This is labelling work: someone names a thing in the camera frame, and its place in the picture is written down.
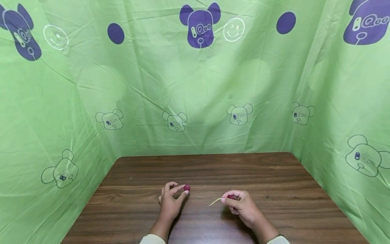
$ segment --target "brown wood grain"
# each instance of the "brown wood grain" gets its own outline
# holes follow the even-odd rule
[[[138,244],[166,182],[191,186],[169,244],[251,244],[253,233],[217,202],[248,191],[291,244],[368,243],[290,153],[124,157],[116,161],[63,244]]]

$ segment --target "string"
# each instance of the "string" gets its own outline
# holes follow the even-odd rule
[[[214,203],[216,203],[217,201],[221,200],[222,198],[218,198],[217,200],[215,200],[212,204],[210,204],[209,206],[213,205]]]

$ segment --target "left hand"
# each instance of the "left hand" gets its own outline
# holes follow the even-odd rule
[[[158,198],[160,203],[160,218],[166,221],[173,221],[180,212],[184,199],[188,196],[189,191],[184,191],[177,199],[173,197],[185,185],[179,185],[176,182],[166,183],[161,189],[161,196]]]

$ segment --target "cartoon bear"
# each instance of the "cartoon bear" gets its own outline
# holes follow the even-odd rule
[[[112,113],[96,113],[96,121],[101,123],[104,122],[104,128],[106,130],[119,130],[123,127],[121,119],[123,118],[123,113],[119,109],[114,109]]]
[[[355,170],[369,177],[376,177],[379,169],[390,169],[390,152],[377,151],[368,145],[363,135],[354,135],[348,139],[352,151],[345,160]]]
[[[314,107],[313,106],[303,106],[295,102],[292,104],[292,117],[291,121],[300,125],[307,125],[309,123],[309,117],[314,116]]]
[[[29,61],[36,61],[41,57],[41,48],[31,34],[34,23],[27,10],[21,4],[18,4],[17,12],[5,10],[0,5],[0,27],[4,30],[9,30],[14,39],[16,50],[23,58]]]
[[[245,125],[248,122],[248,114],[253,112],[253,107],[250,104],[245,104],[243,107],[230,105],[226,113],[230,114],[230,123],[234,125]]]
[[[220,18],[221,9],[217,3],[212,3],[207,10],[194,11],[189,5],[180,10],[180,21],[188,26],[188,43],[194,48],[205,48],[213,43],[213,25]]]
[[[57,166],[48,167],[42,172],[42,183],[49,184],[55,181],[58,188],[64,188],[72,183],[78,174],[78,168],[72,160],[72,151],[65,149],[62,152],[62,159],[58,162]]]
[[[168,112],[164,112],[162,116],[163,120],[168,122],[168,128],[171,131],[184,131],[184,122],[187,121],[187,115],[185,115],[185,113],[179,113],[178,115],[170,115]]]
[[[380,41],[390,21],[389,0],[353,0],[349,9],[352,20],[344,32],[344,41],[370,45]]]

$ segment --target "sleeve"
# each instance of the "sleeve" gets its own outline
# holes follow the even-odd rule
[[[287,239],[284,236],[280,235],[267,242],[267,244],[290,244],[290,242],[287,241]]]
[[[149,234],[142,238],[140,244],[165,244],[165,241],[157,235]]]

